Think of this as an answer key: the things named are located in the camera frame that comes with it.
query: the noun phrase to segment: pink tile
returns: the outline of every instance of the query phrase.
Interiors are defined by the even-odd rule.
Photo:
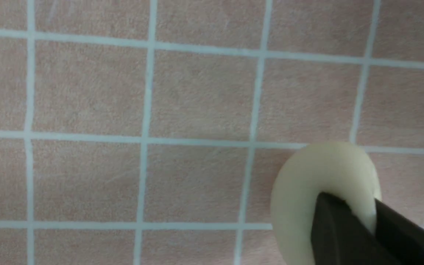
[[[245,148],[148,146],[145,220],[237,222]]]
[[[424,155],[371,153],[382,201],[417,225],[424,225]]]
[[[274,180],[293,154],[288,149],[257,149],[254,155],[250,192],[246,208],[249,223],[270,223],[269,204]]]
[[[0,38],[0,130],[22,130],[25,119],[25,40]]]
[[[156,52],[150,135],[248,140],[256,59]]]
[[[0,139],[0,220],[26,220],[25,147],[21,139]]]
[[[33,156],[36,220],[135,221],[138,144],[34,141]]]
[[[35,131],[140,136],[146,50],[37,42]]]
[[[0,265],[27,265],[27,231],[0,229]]]
[[[371,15],[367,0],[277,0],[268,48],[363,56]]]
[[[233,265],[234,230],[143,232],[142,265]]]
[[[357,140],[424,148],[424,70],[371,67]]]
[[[35,230],[37,265],[132,265],[134,231]]]
[[[262,0],[158,1],[156,39],[259,49],[264,10]]]
[[[424,61],[424,1],[382,1],[372,55]]]
[[[25,30],[27,28],[27,0],[0,0],[0,28]]]
[[[147,39],[148,0],[36,0],[39,31]]]
[[[241,265],[286,265],[272,230],[245,230]]]
[[[356,65],[268,60],[258,140],[346,141],[359,77]]]

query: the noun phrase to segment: grout line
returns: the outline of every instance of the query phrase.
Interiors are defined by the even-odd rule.
[[[370,60],[372,57],[372,48],[375,41],[375,32],[377,31],[377,23],[379,20],[379,11],[381,9],[381,0],[374,0],[374,6],[372,7],[372,18],[371,26],[369,30],[369,36],[367,37],[367,43],[364,52],[363,66],[361,70],[360,80],[358,82],[358,92],[356,94],[356,100],[354,104],[353,122],[350,130],[350,142],[356,143],[356,137],[358,135],[358,128],[361,119],[361,110],[364,102],[364,93],[367,86],[367,79],[369,78],[370,72]]]
[[[34,184],[33,184],[33,149],[31,130],[34,118],[35,98],[35,3],[27,0],[27,112],[24,124],[24,146],[26,155],[27,185],[27,265],[34,265]]]
[[[146,40],[128,40],[112,37],[89,36],[89,35],[70,35],[51,32],[36,32],[35,39],[37,40],[50,40],[54,42],[76,42],[87,44],[101,44],[113,45],[121,47],[139,47],[147,48],[148,42]]]
[[[30,139],[57,140],[57,141],[93,141],[112,143],[141,143],[141,137],[122,135],[96,135],[96,134],[63,134],[57,132],[36,132],[29,134]],[[0,138],[24,139],[24,131],[0,131]],[[249,142],[249,141],[227,141],[212,139],[172,139],[172,138],[147,138],[148,144],[165,145],[189,145],[189,146],[220,146],[257,149],[300,149],[307,143],[286,143],[286,142]],[[395,154],[415,154],[424,155],[424,148],[404,148],[389,146],[362,146],[369,153],[395,153]]]
[[[140,180],[138,184],[137,223],[133,248],[133,265],[140,265],[142,252],[143,211],[145,208],[146,175],[148,167],[148,131],[152,109],[153,76],[155,73],[155,34],[158,2],[150,0],[148,21],[148,50],[146,52],[145,95],[143,102],[142,138],[140,146]]]
[[[36,40],[50,40],[55,42],[76,42],[86,44],[101,44],[113,45],[123,47],[138,47],[147,48],[147,40],[135,39],[121,39],[112,37],[102,37],[93,35],[70,35],[55,32],[35,32]],[[0,37],[27,39],[27,31],[0,29]],[[244,57],[259,57],[260,50],[253,49],[237,49],[230,47],[216,47],[194,44],[181,44],[169,42],[155,42],[155,49],[157,50],[172,50],[177,52],[192,52],[202,54],[217,54],[229,56],[244,56]],[[417,61],[404,61],[396,59],[375,59],[363,58],[352,56],[328,55],[317,53],[302,53],[302,52],[283,52],[283,51],[266,51],[266,58],[275,59],[294,59],[303,61],[316,61],[316,62],[332,62],[332,63],[347,63],[347,64],[364,64],[367,62],[369,65],[374,66],[387,66],[399,68],[414,68],[424,69],[424,62]]]
[[[258,121],[259,121],[259,105],[261,103],[261,92],[264,78],[264,68],[266,64],[266,53],[268,50],[268,37],[269,28],[271,26],[271,15],[272,15],[272,0],[266,0],[266,9],[263,17],[263,29],[261,32],[261,43],[259,44],[259,58],[256,65],[256,79],[254,82],[254,96],[253,96],[253,107],[251,112],[250,122],[250,146],[248,148],[248,155],[246,158],[246,165],[244,170],[243,187],[240,197],[240,210],[238,214],[238,229],[237,238],[234,249],[234,265],[241,264],[241,253],[243,248],[243,229],[244,223],[246,222],[246,207],[248,196],[250,192],[250,183],[252,177],[252,168],[255,154],[255,142],[257,137]]]

